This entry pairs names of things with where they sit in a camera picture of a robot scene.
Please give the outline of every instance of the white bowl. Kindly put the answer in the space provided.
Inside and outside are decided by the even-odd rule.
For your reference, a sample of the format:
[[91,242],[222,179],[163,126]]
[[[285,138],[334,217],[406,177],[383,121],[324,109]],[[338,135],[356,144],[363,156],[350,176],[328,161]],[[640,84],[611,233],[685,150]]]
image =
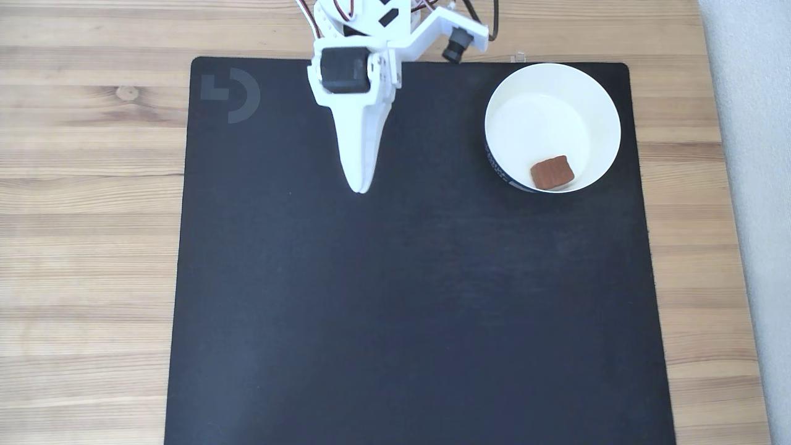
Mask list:
[[[514,187],[566,193],[587,187],[612,165],[621,143],[618,111],[607,91],[582,71],[539,63],[515,71],[486,107],[486,144],[492,166]],[[541,190],[530,168],[565,155],[574,180]]]

